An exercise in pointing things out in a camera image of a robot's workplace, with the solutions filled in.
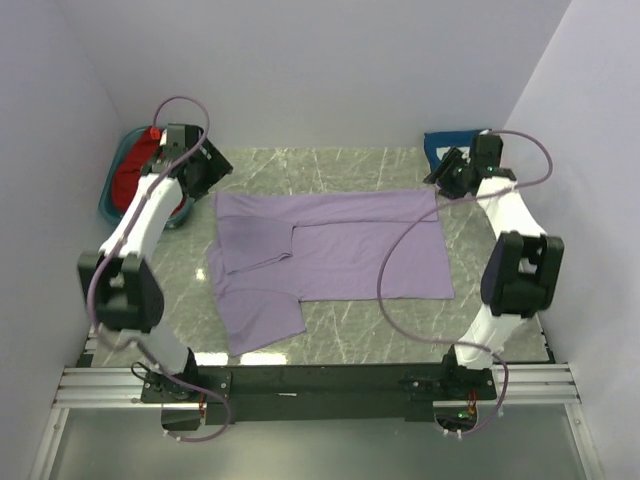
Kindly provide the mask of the lilac purple t-shirt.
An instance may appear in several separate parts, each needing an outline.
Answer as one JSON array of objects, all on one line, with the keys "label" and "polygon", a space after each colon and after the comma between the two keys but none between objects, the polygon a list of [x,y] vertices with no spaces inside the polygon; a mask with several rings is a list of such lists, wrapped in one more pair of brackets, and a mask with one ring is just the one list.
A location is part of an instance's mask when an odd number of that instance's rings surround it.
[{"label": "lilac purple t-shirt", "polygon": [[208,264],[231,354],[305,332],[304,302],[453,298],[435,205],[430,190],[216,193]]}]

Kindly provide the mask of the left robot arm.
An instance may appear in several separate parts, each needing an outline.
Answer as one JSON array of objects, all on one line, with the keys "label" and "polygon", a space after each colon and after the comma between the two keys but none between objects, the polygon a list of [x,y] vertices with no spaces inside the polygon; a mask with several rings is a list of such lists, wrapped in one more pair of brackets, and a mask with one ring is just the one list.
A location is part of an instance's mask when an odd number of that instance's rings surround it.
[{"label": "left robot arm", "polygon": [[205,137],[167,140],[144,164],[136,192],[111,236],[77,264],[97,338],[109,350],[136,349],[147,381],[176,401],[197,393],[222,400],[202,381],[193,351],[164,329],[164,293],[149,261],[169,218],[184,199],[198,200],[233,168]]}]

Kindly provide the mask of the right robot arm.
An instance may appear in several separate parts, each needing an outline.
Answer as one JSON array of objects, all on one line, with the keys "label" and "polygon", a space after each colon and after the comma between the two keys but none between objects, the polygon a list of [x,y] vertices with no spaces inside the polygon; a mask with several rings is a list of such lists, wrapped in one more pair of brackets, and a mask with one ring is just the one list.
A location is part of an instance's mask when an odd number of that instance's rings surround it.
[{"label": "right robot arm", "polygon": [[564,242],[538,224],[518,191],[515,174],[499,166],[501,149],[489,154],[449,148],[425,182],[454,200],[475,195],[496,237],[480,282],[481,307],[466,333],[443,357],[439,387],[460,399],[491,384],[489,369],[513,332],[549,308],[564,255]]}]

